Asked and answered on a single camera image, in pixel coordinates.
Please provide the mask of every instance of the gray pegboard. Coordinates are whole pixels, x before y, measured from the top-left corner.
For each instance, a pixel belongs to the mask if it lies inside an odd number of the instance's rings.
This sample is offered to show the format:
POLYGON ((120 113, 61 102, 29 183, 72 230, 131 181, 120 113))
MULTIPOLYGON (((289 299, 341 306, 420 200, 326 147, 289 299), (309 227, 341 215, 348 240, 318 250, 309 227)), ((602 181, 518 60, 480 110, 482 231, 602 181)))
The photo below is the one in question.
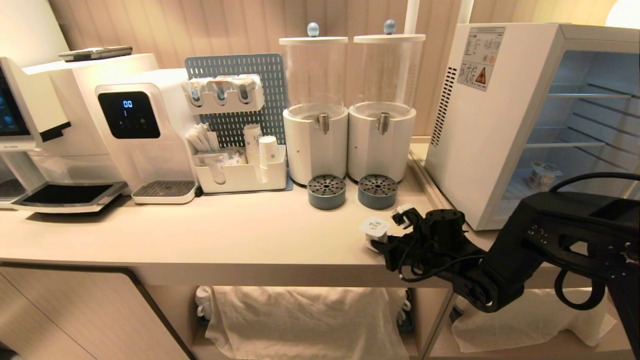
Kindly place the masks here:
POLYGON ((260 111, 205 114, 200 121, 209 123, 218 134, 220 147, 244 146, 243 127, 260 124, 262 134, 273 135, 285 144, 282 112, 287 108, 287 82, 280 54, 248 54, 228 56, 193 56, 184 60, 193 78, 219 75, 259 74, 264 89, 264 106, 260 111))

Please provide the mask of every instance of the towel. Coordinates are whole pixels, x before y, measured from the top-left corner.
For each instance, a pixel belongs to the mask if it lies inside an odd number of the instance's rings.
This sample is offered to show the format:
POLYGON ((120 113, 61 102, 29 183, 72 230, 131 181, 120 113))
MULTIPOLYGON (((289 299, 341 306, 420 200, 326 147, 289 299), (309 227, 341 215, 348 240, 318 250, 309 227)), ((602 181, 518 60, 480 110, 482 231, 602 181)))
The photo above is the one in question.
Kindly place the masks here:
MULTIPOLYGON (((591 288, 564 289, 574 303, 584 302, 591 288)), ((607 314, 607 296, 591 310, 579 311, 564 305, 553 290, 525 290, 524 294, 496 313, 483 313, 459 298, 464 315, 451 332, 460 351, 477 352, 523 347, 551 340, 562 330, 573 331, 585 344, 596 346, 616 323, 607 314)))
POLYGON ((408 359, 396 325, 404 289, 210 289, 211 310, 201 312, 211 314, 205 336, 232 359, 408 359))

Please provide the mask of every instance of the clear cylindrical container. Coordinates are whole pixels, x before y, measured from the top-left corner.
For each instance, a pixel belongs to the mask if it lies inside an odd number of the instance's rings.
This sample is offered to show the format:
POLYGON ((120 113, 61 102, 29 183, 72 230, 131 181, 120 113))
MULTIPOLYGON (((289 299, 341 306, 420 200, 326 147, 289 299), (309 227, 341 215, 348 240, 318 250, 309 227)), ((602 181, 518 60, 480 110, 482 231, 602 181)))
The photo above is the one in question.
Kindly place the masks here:
POLYGON ((404 117, 413 108, 424 34, 364 35, 354 110, 364 117, 404 117))
POLYGON ((289 113, 315 120, 342 114, 346 78, 346 37, 281 38, 289 93, 289 113))
POLYGON ((346 37, 280 39, 289 93, 289 107, 282 113, 289 174, 302 185, 321 175, 346 175, 347 41, 346 37))

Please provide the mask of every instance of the sticker label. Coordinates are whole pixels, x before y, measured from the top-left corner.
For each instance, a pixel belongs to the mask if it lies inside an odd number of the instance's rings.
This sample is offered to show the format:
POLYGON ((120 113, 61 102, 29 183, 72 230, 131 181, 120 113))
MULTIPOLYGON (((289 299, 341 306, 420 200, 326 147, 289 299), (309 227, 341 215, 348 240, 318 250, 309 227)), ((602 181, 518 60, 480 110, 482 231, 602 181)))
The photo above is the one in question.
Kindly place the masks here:
POLYGON ((504 28, 472 28, 460 64, 458 82, 486 91, 504 36, 504 28))

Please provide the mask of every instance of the yellow warning triangle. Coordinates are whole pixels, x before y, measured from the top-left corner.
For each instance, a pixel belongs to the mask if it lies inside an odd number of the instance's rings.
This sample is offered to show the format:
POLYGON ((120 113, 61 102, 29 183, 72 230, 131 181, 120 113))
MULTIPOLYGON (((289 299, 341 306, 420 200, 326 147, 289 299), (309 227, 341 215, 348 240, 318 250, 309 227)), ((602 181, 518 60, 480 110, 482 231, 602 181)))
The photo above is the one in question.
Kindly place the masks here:
POLYGON ((486 74, 484 73, 485 69, 486 69, 486 67, 482 68, 482 71, 480 72, 480 75, 478 75, 478 77, 476 78, 476 83, 480 83, 480 84, 485 84, 486 85, 486 74))

